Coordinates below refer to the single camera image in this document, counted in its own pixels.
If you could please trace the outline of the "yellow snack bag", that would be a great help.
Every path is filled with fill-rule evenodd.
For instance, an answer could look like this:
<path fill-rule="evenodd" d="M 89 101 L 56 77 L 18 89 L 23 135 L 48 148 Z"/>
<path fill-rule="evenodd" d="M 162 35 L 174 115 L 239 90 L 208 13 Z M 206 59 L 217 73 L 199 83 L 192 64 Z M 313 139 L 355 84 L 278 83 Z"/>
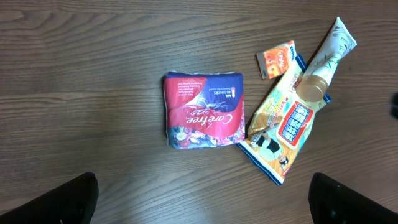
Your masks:
<path fill-rule="evenodd" d="M 296 88 L 306 69 L 302 56 L 296 56 L 254 113 L 247 138 L 238 144 L 276 185 L 283 184 L 311 133 L 316 113 L 331 103 L 329 95 L 318 102 L 300 99 Z"/>

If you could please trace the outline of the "small orange box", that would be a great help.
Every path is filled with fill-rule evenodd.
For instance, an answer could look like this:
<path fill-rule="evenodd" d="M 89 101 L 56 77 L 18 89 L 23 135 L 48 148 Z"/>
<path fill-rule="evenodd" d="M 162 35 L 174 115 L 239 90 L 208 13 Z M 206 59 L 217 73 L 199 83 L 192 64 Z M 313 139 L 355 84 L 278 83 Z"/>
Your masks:
<path fill-rule="evenodd" d="M 295 42 L 290 40 L 256 54 L 263 79 L 283 75 L 297 56 Z"/>

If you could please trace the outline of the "white green tissue pack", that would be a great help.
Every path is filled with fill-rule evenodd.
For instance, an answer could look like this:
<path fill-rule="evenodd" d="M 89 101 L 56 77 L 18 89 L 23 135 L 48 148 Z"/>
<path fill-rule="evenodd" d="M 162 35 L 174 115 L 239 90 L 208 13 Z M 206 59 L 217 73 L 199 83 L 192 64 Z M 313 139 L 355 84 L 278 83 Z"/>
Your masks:
<path fill-rule="evenodd" d="M 309 102 L 320 101 L 331 84 L 340 60 L 356 46 L 357 41 L 337 17 L 296 89 L 298 96 Z"/>

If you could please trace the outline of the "red purple Carefree pack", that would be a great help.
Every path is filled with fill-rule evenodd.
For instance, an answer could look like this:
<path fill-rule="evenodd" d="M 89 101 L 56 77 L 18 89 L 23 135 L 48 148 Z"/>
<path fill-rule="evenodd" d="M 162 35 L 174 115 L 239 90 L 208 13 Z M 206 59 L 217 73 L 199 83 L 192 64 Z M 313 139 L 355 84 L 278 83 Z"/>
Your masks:
<path fill-rule="evenodd" d="M 164 78 L 166 137 L 174 149 L 203 149 L 245 138 L 243 74 L 169 72 Z"/>

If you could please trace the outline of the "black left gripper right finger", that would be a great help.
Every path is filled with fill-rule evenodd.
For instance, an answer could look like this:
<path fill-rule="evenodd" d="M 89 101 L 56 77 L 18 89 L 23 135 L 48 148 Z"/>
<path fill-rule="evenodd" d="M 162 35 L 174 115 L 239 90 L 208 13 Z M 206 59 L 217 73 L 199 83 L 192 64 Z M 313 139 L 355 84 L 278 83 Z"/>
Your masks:
<path fill-rule="evenodd" d="M 314 224 L 397 224 L 395 212 L 320 172 L 312 177 L 308 202 Z"/>

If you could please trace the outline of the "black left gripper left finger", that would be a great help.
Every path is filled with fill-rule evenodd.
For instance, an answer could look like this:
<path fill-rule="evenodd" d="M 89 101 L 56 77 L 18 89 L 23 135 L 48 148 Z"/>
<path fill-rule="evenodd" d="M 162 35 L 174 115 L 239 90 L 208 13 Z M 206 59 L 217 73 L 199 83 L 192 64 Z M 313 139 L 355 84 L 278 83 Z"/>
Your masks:
<path fill-rule="evenodd" d="M 87 224 L 99 196 L 98 181 L 86 172 L 1 215 L 1 224 Z"/>

